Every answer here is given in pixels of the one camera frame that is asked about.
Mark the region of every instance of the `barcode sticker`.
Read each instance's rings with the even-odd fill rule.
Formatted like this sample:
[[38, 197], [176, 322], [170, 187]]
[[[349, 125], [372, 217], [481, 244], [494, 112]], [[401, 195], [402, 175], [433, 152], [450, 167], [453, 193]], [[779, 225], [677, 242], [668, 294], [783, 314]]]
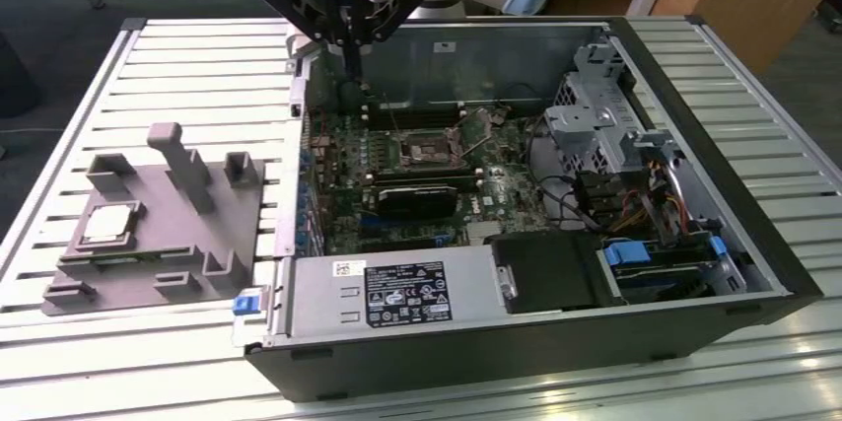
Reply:
[[332, 263], [332, 276], [362, 276], [365, 260], [337, 260]]

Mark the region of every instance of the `gray plastic stand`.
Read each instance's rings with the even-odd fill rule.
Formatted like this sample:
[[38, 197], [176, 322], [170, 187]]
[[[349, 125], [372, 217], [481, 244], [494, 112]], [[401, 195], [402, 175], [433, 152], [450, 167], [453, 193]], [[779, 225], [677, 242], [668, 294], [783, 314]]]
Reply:
[[94, 189], [43, 294], [49, 316], [232, 298], [249, 285], [262, 162], [242, 152], [205, 165], [180, 137], [177, 123], [148, 130], [166, 166], [93, 158]]

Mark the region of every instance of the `cables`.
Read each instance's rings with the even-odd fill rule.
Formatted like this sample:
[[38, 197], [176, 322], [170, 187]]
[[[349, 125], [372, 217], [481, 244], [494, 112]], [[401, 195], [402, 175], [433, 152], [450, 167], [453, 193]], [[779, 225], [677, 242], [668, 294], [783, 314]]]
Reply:
[[[561, 202], [567, 202], [564, 201], [564, 199], [567, 199], [567, 196], [572, 196], [573, 195], [573, 191], [567, 191], [563, 195], [561, 195]], [[564, 206], [557, 206], [557, 228], [561, 229], [561, 226], [564, 224], [564, 221], [571, 221], [571, 222], [581, 222], [581, 219], [569, 219], [564, 217]]]
[[624, 219], [619, 219], [608, 227], [608, 232], [617, 232], [628, 226], [635, 226], [645, 220], [645, 209], [639, 209], [631, 216]]
[[621, 198], [621, 214], [620, 214], [620, 217], [624, 217], [625, 213], [628, 212], [628, 203], [631, 202], [628, 200], [628, 198], [631, 196], [633, 196], [635, 194], [636, 194], [636, 189], [631, 189], [628, 192], [625, 192], [625, 195]]
[[564, 199], [561, 199], [559, 196], [552, 194], [552, 192], [542, 185], [542, 182], [550, 178], [560, 179], [561, 181], [567, 183], [572, 183], [573, 182], [572, 179], [568, 176], [560, 176], [560, 175], [544, 176], [541, 179], [537, 179], [534, 177], [534, 171], [530, 168], [530, 150], [532, 150], [532, 145], [534, 143], [534, 137], [537, 136], [537, 127], [544, 122], [545, 122], [545, 118], [541, 114], [532, 123], [530, 133], [528, 134], [528, 141], [525, 142], [525, 171], [528, 172], [528, 177], [532, 180], [532, 182], [537, 185], [537, 188], [542, 192], [542, 195], [546, 196], [549, 199], [552, 199], [554, 202], [557, 202], [561, 207], [567, 208], [576, 215], [576, 217], [581, 219], [581, 222], [584, 223], [584, 225], [591, 231], [603, 233], [605, 229], [603, 228], [603, 226], [597, 224], [597, 222], [591, 218], [591, 216], [588, 216], [584, 213], [584, 211], [579, 209], [576, 206], [573, 206], [569, 202], [564, 201]]
[[679, 222], [680, 222], [681, 232], [685, 234], [688, 232], [687, 207], [684, 207], [684, 203], [679, 199], [676, 199], [672, 194], [667, 194], [667, 201], [669, 201], [672, 205], [675, 205], [675, 209], [679, 213], [679, 219], [680, 219]]
[[510, 106], [510, 105], [508, 105], [508, 104], [505, 104], [505, 103], [502, 102], [502, 96], [504, 96], [504, 95], [505, 95], [505, 93], [506, 93], [508, 91], [510, 91], [513, 88], [524, 88], [526, 91], [529, 91], [529, 92], [534, 95], [534, 98], [536, 98], [536, 99], [540, 99], [540, 94], [537, 93], [537, 91], [534, 91], [534, 88], [532, 88], [532, 87], [530, 87], [530, 85], [528, 85], [526, 83], [521, 83], [521, 82], [517, 82], [517, 83], [510, 83], [510, 84], [508, 84], [508, 85], [502, 88], [502, 90], [500, 91], [500, 93], [498, 93], [498, 94], [496, 94], [496, 96], [494, 96], [494, 98], [493, 98], [494, 104], [496, 104], [496, 105], [498, 105], [498, 106], [500, 106], [501, 108], [504, 108], [505, 110], [510, 110], [510, 109], [512, 109], [512, 106]]

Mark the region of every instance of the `black plastic cover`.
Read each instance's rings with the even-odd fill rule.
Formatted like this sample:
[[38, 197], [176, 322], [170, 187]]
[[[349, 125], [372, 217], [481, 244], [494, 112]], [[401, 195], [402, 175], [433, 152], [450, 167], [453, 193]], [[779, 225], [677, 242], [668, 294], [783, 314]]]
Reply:
[[505, 298], [509, 314], [615, 305], [593, 234], [518, 232], [488, 237], [485, 243], [496, 266], [508, 270], [514, 283], [514, 294]]

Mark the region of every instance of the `white sticker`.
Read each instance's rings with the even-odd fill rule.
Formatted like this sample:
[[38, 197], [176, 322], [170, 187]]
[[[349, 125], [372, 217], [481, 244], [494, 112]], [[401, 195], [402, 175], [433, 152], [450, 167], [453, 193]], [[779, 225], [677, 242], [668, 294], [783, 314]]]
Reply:
[[444, 313], [445, 311], [449, 311], [449, 305], [432, 305], [432, 306], [426, 306], [428, 313]]
[[365, 260], [338, 260], [332, 263], [332, 276], [362, 276]]
[[454, 41], [437, 41], [432, 44], [433, 53], [453, 53], [456, 51]]

